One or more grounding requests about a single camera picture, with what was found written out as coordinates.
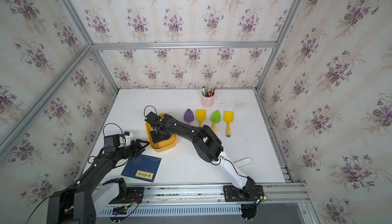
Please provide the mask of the yellow plastic storage box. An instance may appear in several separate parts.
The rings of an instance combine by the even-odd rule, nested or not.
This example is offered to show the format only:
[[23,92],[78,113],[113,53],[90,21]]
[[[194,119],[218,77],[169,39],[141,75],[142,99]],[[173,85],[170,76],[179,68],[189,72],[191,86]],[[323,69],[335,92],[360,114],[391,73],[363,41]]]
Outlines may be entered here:
[[163,152],[165,150],[169,150],[169,149],[173,148],[176,145],[176,143],[177,143],[177,136],[172,134],[172,133],[170,133],[171,134],[171,138],[169,140],[167,140],[167,141],[163,141],[163,142],[158,143],[158,147],[159,148],[155,149],[154,148],[154,143],[152,143],[151,136],[150,136],[150,125],[148,125],[147,123],[145,123],[145,125],[146,125],[146,132],[147,132],[147,135],[148,135],[148,140],[149,140],[149,143],[150,143],[150,148],[152,150],[154,150],[155,152]]

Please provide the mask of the purple shovel pink handle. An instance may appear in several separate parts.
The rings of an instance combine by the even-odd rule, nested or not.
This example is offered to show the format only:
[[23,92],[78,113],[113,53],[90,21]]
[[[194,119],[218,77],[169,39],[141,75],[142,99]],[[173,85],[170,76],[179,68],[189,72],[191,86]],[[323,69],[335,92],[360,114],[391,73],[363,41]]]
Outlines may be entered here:
[[187,109],[186,112],[184,113],[184,121],[188,124],[191,125],[192,122],[195,120],[195,115],[192,112],[191,109]]

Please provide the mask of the yellow square shovel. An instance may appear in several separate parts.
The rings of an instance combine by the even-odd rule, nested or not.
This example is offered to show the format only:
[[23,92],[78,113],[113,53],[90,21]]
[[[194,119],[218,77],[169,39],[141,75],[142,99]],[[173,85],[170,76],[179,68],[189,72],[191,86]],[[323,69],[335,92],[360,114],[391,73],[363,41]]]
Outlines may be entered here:
[[199,127],[203,127],[203,122],[206,120],[206,110],[196,110],[196,120],[199,122]]
[[232,111],[225,111],[224,112],[224,121],[226,125],[226,136],[231,137],[231,123],[234,121],[234,112]]

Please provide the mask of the green shovel yellow handle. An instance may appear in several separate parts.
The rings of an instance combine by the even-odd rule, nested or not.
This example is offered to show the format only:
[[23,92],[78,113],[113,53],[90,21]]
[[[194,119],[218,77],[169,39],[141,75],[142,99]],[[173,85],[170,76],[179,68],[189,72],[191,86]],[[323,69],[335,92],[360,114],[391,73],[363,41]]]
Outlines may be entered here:
[[211,125],[211,130],[214,132],[216,125],[220,122],[221,120],[221,114],[219,110],[214,111],[211,116],[210,116],[210,121],[212,123]]

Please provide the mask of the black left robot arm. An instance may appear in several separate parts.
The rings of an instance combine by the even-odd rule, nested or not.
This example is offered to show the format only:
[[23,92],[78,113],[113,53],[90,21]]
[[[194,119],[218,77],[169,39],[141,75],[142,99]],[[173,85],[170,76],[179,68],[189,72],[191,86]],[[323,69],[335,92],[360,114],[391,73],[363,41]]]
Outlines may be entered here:
[[47,223],[94,224],[99,212],[112,200],[127,200],[129,193],[122,178],[107,181],[101,190],[96,191],[96,188],[119,161],[136,158],[148,145],[147,141],[137,139],[113,152],[102,148],[80,178],[49,197]]

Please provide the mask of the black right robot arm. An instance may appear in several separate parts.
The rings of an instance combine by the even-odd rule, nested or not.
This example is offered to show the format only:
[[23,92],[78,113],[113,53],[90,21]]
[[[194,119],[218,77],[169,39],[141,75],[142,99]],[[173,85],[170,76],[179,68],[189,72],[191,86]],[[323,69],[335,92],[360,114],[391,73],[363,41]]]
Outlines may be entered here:
[[255,181],[242,173],[229,159],[221,140],[209,126],[195,127],[180,122],[169,114],[157,115],[154,112],[145,116],[145,122],[151,126],[153,134],[158,137],[177,135],[192,142],[202,160],[220,166],[231,176],[232,185],[240,200],[250,202],[255,195],[257,203],[266,200],[262,187],[257,187]]

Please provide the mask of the blue notebook yellow label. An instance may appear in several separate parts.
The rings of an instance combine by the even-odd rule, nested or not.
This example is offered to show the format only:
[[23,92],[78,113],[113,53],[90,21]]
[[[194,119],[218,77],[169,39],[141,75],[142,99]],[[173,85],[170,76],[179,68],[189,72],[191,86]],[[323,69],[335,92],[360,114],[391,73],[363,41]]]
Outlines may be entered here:
[[121,175],[147,182],[154,182],[161,158],[139,155],[125,165]]

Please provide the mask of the pink pen cup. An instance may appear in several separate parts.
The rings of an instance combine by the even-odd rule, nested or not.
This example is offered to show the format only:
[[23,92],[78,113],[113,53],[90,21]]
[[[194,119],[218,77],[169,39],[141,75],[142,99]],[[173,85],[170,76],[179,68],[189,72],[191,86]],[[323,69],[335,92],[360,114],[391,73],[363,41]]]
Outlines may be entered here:
[[202,96],[201,105],[204,108],[210,108],[213,106],[213,104],[214,104],[214,97],[213,96],[212,97]]

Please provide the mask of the pens in cup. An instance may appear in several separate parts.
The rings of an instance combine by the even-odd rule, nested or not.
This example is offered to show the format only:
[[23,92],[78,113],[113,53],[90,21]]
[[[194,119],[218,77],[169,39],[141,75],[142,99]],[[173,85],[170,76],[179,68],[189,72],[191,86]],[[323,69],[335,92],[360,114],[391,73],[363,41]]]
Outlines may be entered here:
[[203,97],[211,98],[211,97],[213,97],[214,94],[215,94],[215,88],[205,87],[205,86],[204,86],[204,87],[201,89],[201,94],[202,94]]

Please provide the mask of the white flat paddle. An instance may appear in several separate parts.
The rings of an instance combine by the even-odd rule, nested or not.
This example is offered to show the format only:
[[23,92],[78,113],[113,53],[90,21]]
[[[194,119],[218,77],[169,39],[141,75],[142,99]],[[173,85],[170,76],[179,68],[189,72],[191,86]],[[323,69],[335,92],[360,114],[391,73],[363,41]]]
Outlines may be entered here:
[[244,159],[242,159],[242,160],[236,161],[234,164],[235,164],[238,168],[240,168],[240,167],[249,165],[249,164],[251,164],[251,163],[252,163],[252,159],[251,159],[251,158],[244,158]]

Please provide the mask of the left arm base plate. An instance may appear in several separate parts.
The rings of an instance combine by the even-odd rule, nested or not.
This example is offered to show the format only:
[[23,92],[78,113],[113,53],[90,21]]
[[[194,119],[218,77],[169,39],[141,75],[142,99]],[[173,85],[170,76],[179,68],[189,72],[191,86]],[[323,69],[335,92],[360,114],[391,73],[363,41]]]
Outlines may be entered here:
[[144,198],[145,189],[143,187],[128,187],[127,193],[120,194],[114,198],[109,204],[141,204]]

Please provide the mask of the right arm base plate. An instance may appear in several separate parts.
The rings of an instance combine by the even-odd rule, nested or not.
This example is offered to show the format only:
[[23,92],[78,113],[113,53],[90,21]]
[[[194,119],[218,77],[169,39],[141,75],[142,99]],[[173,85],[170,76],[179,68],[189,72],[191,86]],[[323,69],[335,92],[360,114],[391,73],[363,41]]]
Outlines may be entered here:
[[223,186],[223,193],[225,202],[262,202],[267,200],[261,185],[255,185],[249,194],[235,188],[233,185],[225,185]]

